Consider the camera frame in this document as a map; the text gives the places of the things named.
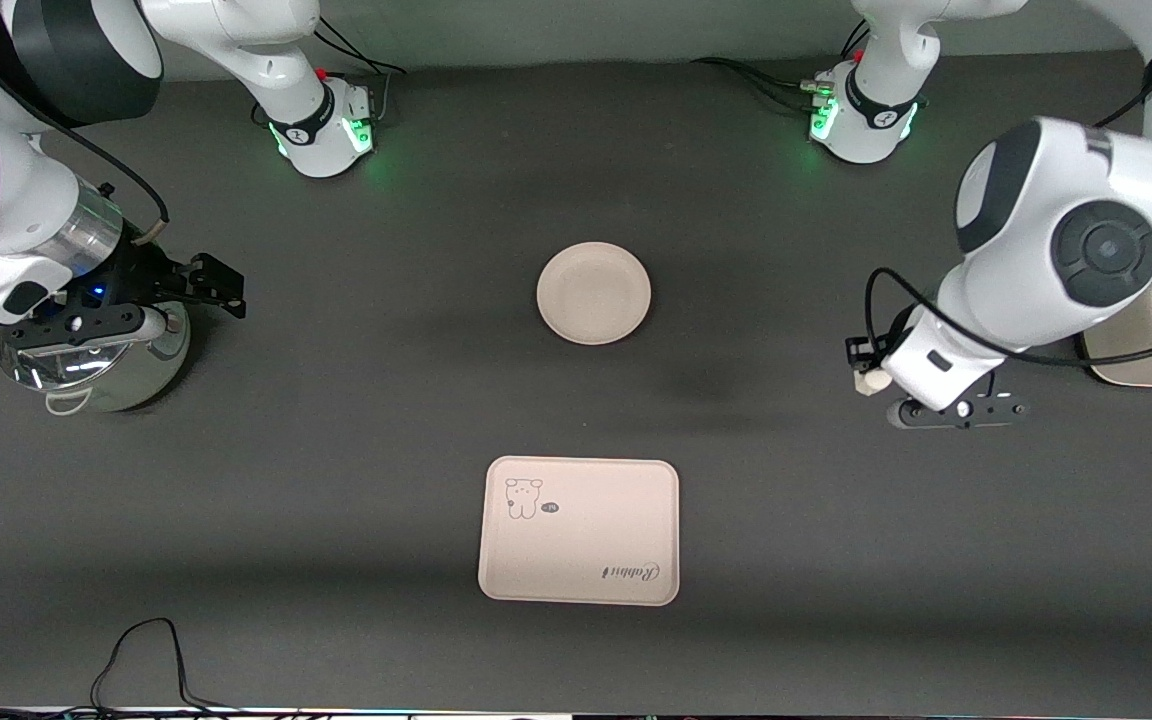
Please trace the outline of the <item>beige rectangular tray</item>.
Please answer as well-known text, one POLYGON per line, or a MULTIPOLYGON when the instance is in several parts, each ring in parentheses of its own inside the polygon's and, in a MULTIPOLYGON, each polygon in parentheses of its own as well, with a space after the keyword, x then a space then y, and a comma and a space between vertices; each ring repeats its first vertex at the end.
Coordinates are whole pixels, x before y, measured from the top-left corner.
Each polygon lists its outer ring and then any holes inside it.
POLYGON ((662 460, 499 457, 477 583, 500 601, 666 606, 681 582, 679 507, 662 460))

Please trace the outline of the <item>round beige plate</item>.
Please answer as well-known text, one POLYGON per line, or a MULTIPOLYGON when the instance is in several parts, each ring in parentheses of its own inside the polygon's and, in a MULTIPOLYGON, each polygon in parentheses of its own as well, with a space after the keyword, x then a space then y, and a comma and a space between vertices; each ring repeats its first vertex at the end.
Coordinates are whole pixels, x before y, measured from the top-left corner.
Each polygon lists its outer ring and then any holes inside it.
POLYGON ((622 247, 585 242, 544 265, 536 305, 550 331, 568 342, 611 344, 630 336, 652 306, 652 281, 622 247))

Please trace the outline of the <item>pot with glass lid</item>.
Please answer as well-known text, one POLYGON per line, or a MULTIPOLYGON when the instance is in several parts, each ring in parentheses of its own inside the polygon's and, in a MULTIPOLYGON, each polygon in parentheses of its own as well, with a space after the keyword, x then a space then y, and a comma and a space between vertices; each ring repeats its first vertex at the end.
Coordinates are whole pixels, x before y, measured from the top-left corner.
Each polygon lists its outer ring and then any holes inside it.
POLYGON ((41 356, 10 348, 0 331, 0 369, 10 381, 41 395, 54 416, 119 414, 145 406, 182 372, 192 341, 184 304, 161 302, 156 310, 166 325, 154 340, 41 356))

